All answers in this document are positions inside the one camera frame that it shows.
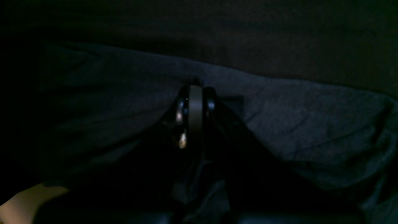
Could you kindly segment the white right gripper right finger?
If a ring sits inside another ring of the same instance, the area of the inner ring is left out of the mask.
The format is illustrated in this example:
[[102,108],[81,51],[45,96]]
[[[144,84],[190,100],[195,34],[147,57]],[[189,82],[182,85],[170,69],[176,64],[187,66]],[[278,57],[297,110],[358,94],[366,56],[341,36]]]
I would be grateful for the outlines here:
[[206,157],[225,180],[222,224],[363,224],[346,203],[290,169],[257,139],[211,87],[203,89]]

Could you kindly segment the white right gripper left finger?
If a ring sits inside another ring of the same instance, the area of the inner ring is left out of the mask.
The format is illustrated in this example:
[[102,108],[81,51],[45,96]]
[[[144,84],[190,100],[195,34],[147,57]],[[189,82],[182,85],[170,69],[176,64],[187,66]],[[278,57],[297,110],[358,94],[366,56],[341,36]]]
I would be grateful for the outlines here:
[[203,88],[183,87],[121,161],[38,210],[36,224],[182,224],[203,163]]

